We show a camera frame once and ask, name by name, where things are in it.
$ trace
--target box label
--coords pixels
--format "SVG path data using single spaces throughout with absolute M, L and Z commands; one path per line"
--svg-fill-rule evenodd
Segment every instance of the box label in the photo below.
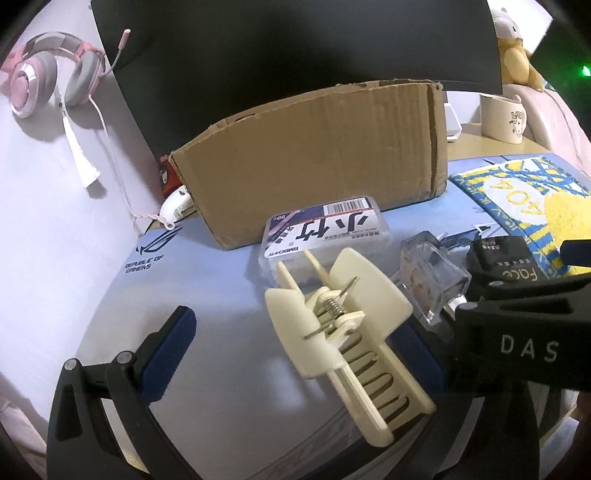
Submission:
M 272 218 L 265 258 L 379 234 L 378 216 L 367 198 L 317 205 Z

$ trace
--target cream plastic clip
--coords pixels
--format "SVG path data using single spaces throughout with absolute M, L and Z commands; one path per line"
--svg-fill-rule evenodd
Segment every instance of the cream plastic clip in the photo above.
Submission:
M 304 296 L 283 263 L 281 288 L 265 293 L 283 348 L 302 377 L 327 375 L 370 445 L 435 404 L 386 345 L 413 312 L 396 286 L 365 257 L 345 248 L 328 273 L 308 251 L 324 284 Z

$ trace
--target pink headset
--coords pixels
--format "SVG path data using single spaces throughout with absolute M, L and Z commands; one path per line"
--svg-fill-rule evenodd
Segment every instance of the pink headset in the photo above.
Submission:
M 119 42 L 119 52 L 108 71 L 105 71 L 105 53 L 74 35 L 62 32 L 43 33 L 12 52 L 0 68 L 10 75 L 10 103 L 19 118 L 30 116 L 38 105 L 46 103 L 56 88 L 57 61 L 54 55 L 63 55 L 76 62 L 76 69 L 66 87 L 66 106 L 81 105 L 88 101 L 101 77 L 109 73 L 127 43 L 129 30 Z

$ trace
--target cardboard box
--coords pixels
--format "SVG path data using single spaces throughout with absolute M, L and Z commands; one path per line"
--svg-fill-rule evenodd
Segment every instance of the cardboard box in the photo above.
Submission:
M 259 242 L 269 217 L 289 210 L 365 195 L 382 210 L 432 199 L 447 178 L 442 90 L 395 80 L 305 93 L 226 118 L 171 160 L 226 248 Z

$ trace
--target screw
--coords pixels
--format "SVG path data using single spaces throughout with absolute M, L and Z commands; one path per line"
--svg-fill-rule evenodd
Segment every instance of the screw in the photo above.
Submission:
M 76 365 L 78 365 L 78 362 L 76 361 L 76 359 L 70 358 L 69 360 L 66 360 L 66 363 L 64 364 L 64 368 L 66 370 L 74 370 L 76 368 Z
M 125 351 L 125 352 L 121 352 L 119 355 L 117 355 L 117 361 L 120 364 L 126 364 L 128 363 L 131 359 L 133 358 L 133 354 L 131 352 Z

